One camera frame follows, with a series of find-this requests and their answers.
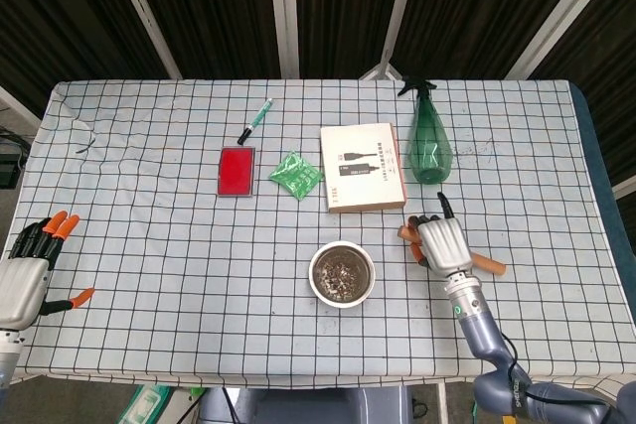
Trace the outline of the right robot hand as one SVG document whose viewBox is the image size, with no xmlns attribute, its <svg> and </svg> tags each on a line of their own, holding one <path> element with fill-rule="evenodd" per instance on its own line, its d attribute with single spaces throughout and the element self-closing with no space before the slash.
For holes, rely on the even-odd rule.
<svg viewBox="0 0 636 424">
<path fill-rule="evenodd" d="M 411 215 L 404 240 L 415 261 L 441 277 L 468 272 L 473 260 L 458 219 L 443 192 L 438 192 L 443 217 L 436 214 Z"/>
</svg>

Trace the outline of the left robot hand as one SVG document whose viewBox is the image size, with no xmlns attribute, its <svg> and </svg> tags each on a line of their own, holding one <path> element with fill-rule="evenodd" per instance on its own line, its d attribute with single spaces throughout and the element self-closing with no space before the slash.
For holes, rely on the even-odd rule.
<svg viewBox="0 0 636 424">
<path fill-rule="evenodd" d="M 80 217 L 60 211 L 25 227 L 1 260 L 1 329 L 21 332 L 40 316 L 76 309 L 90 300 L 92 287 L 66 300 L 49 301 L 52 272 Z"/>
</svg>

